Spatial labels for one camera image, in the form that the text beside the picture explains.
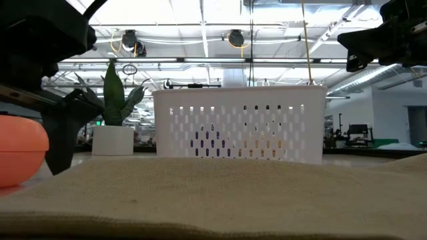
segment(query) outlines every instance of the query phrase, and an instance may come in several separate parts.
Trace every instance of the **burlap cloth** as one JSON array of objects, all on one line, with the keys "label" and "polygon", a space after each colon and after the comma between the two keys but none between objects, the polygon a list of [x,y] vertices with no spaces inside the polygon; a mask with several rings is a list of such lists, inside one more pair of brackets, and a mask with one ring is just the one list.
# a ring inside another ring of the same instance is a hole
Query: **burlap cloth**
[{"label": "burlap cloth", "polygon": [[427,155],[373,169],[88,161],[0,198],[0,236],[427,239]]}]

